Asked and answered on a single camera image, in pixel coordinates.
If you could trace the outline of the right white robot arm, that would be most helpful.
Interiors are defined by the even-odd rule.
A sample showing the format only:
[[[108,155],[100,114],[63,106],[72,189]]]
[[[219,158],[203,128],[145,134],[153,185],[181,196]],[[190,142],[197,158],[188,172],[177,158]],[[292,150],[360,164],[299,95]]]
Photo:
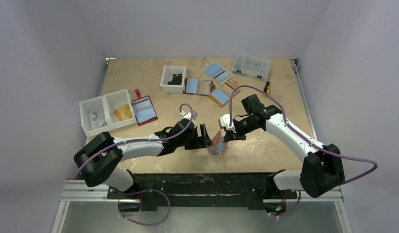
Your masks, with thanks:
[[[300,131],[292,122],[284,119],[284,113],[274,105],[264,106],[251,95],[241,101],[246,116],[242,120],[232,119],[230,114],[219,118],[220,128],[225,131],[224,142],[245,140],[246,135],[262,129],[284,143],[302,161],[300,171],[280,170],[266,180],[266,192],[276,198],[285,190],[302,190],[317,198],[345,181],[339,148],[325,145]]]

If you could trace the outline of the black object in box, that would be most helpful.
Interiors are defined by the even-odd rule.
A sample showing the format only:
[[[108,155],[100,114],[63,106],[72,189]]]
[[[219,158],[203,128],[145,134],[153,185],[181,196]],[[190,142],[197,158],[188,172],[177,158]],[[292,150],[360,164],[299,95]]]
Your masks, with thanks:
[[[168,85],[182,85],[183,75],[178,73],[172,74],[172,79],[168,82]]]

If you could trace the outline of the orange card in bin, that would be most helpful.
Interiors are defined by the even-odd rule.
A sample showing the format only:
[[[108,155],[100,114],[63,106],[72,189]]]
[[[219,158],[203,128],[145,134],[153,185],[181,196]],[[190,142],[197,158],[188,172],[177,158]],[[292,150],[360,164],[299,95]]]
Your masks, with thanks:
[[[129,104],[124,104],[114,110],[115,116],[119,121],[124,121],[133,118],[133,113]]]

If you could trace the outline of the red card holder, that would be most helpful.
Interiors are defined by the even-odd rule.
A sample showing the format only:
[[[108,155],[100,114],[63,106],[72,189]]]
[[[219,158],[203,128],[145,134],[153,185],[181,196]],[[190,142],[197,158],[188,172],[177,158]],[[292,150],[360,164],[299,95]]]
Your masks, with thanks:
[[[131,102],[139,126],[158,119],[157,113],[149,96],[142,96],[139,89],[135,89],[136,99]]]

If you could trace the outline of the orange card holder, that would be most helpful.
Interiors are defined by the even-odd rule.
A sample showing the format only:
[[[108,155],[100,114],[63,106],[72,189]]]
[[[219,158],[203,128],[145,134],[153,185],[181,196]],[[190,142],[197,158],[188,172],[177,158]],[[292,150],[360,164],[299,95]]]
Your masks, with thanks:
[[[219,107],[224,107],[229,102],[231,94],[237,86],[238,83],[236,81],[226,81],[220,87],[212,91],[208,97]]]

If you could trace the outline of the small white square box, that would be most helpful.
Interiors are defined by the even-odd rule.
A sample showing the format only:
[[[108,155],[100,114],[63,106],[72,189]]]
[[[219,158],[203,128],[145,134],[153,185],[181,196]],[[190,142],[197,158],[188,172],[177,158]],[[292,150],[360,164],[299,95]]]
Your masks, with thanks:
[[[183,94],[186,74],[186,67],[164,66],[160,87],[168,94]]]

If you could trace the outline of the clear plastic organizer box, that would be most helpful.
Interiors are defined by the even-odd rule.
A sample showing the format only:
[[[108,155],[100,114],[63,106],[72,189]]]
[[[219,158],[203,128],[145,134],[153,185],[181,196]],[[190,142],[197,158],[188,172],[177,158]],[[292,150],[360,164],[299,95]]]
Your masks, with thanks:
[[[271,74],[271,61],[267,58],[238,53],[232,71],[238,75],[265,81]]]

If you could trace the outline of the white two-compartment bin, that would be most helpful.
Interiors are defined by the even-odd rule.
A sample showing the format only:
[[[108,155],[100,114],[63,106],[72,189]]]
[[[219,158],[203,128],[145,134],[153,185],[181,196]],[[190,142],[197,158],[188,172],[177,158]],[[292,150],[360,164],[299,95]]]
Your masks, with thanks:
[[[133,113],[133,118],[124,121],[119,121],[119,119],[114,114],[114,110],[124,104],[130,105],[131,111]],[[96,136],[101,132],[108,132],[137,123],[135,117],[135,111],[131,106],[131,97],[127,89],[111,92],[99,97],[81,101],[79,102],[79,107],[80,107],[81,126],[85,135],[88,138]],[[97,109],[104,110],[107,126],[91,130],[89,113]]]

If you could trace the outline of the pink card holder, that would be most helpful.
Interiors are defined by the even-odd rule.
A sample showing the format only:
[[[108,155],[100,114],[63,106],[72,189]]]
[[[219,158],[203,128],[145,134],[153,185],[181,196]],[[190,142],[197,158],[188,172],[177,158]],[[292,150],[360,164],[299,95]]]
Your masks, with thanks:
[[[219,130],[216,135],[212,139],[212,146],[208,147],[208,152],[211,155],[219,155],[223,152],[223,150],[227,147],[227,143],[223,140],[224,131]]]

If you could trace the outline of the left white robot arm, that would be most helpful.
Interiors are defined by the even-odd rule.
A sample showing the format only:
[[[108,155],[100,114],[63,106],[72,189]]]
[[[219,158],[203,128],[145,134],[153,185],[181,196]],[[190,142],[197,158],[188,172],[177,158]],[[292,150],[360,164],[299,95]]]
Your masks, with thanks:
[[[126,139],[102,132],[74,155],[74,162],[78,167],[78,174],[88,187],[105,184],[131,199],[138,194],[137,181],[130,171],[118,166],[120,162],[138,157],[171,154],[179,147],[197,150],[212,145],[204,124],[197,127],[193,121],[184,118],[172,127],[145,137]]]

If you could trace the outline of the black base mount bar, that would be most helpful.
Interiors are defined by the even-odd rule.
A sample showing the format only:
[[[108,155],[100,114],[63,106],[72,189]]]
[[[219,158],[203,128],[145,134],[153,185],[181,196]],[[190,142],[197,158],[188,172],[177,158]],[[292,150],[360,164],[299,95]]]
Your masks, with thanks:
[[[112,200],[142,200],[143,211],[158,207],[242,207],[263,210],[265,200],[280,203],[295,199],[296,192],[274,187],[271,172],[241,173],[140,173],[134,175],[136,187],[126,193],[109,187]]]

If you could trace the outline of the brown open card holder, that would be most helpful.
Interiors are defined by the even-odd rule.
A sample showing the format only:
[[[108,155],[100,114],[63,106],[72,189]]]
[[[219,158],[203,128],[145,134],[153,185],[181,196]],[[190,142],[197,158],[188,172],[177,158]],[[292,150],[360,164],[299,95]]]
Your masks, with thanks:
[[[208,96],[215,89],[211,80],[186,79],[183,94]]]

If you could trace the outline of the printed card in bin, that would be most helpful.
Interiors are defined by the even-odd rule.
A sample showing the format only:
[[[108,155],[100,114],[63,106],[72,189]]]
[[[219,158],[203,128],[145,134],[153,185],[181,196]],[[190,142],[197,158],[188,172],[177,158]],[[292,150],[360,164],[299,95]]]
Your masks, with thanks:
[[[89,113],[90,129],[95,130],[107,126],[105,113],[103,109],[97,109]]]

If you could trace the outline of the white card holder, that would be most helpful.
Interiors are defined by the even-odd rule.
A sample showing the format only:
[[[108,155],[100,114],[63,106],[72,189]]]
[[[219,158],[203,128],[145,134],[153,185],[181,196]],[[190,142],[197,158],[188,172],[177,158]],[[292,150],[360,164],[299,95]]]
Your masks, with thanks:
[[[209,65],[205,66],[203,71],[217,84],[222,85],[228,80],[230,80],[233,75],[225,70],[220,64],[217,62],[212,62]]]

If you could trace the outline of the yellow black screwdriver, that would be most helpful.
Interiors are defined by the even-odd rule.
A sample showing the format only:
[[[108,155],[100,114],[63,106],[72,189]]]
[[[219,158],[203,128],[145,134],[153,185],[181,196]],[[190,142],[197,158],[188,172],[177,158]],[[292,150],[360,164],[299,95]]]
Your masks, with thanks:
[[[266,93],[266,94],[270,93],[270,84],[271,84],[270,81],[266,81],[266,84],[265,84],[264,89],[263,89],[264,93]]]

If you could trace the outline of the aluminium frame rail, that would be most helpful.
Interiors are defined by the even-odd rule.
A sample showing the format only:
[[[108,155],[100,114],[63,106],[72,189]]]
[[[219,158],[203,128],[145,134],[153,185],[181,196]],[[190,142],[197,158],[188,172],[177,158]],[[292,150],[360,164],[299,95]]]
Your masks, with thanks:
[[[350,233],[342,193],[334,189],[313,199],[301,194],[291,214],[275,219],[265,211],[246,208],[161,207],[137,212],[134,222],[118,215],[108,187],[89,188],[66,181],[52,231],[54,233]]]

